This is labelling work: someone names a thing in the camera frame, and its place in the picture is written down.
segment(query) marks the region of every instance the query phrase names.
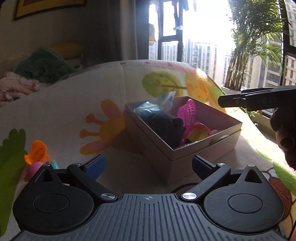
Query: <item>black gripper base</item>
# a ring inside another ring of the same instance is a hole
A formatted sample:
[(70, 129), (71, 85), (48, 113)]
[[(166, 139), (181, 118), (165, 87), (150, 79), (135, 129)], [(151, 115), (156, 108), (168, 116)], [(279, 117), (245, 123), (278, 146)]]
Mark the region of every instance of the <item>black gripper base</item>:
[(59, 235), (23, 231), (15, 241), (284, 241), (275, 231), (234, 234), (213, 225), (198, 205), (179, 201), (174, 194), (124, 194), (119, 201), (100, 205), (84, 226)]

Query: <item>metal screw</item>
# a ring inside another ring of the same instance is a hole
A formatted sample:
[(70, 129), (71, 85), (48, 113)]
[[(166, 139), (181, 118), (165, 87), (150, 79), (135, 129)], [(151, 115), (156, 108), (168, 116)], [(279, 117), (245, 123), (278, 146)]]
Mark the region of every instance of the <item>metal screw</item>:
[(193, 199), (196, 199), (197, 196), (193, 192), (186, 192), (182, 194), (182, 197), (186, 200), (193, 200)]
[(112, 200), (115, 198), (115, 195), (113, 193), (106, 192), (101, 195), (101, 198), (104, 200)]

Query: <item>window sill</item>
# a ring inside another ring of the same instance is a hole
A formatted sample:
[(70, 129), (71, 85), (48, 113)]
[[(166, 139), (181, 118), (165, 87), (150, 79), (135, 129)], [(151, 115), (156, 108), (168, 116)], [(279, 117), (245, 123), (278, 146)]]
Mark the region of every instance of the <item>window sill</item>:
[(268, 117), (258, 114), (255, 117), (252, 117), (251, 120), (258, 124), (257, 128), (267, 139), (276, 143), (276, 134), (270, 126)]

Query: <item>palm plant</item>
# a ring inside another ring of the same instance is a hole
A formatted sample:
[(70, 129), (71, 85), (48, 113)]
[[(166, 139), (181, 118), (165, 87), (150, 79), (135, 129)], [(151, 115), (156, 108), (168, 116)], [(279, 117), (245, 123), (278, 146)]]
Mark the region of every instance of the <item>palm plant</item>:
[(248, 61), (256, 56), (263, 63), (273, 66), (281, 62), (281, 45), (285, 19), (281, 18), (279, 2), (283, 0), (228, 0), (230, 20), (235, 28), (232, 36), (235, 49), (232, 51), (225, 87), (240, 91), (244, 84)]

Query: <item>yellow pillow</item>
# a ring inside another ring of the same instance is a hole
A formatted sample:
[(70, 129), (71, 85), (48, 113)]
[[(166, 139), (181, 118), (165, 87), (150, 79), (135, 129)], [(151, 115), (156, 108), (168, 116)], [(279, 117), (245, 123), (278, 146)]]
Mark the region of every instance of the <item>yellow pillow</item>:
[(84, 47), (77, 43), (62, 43), (49, 46), (57, 51), (65, 60), (73, 58), (81, 58)]

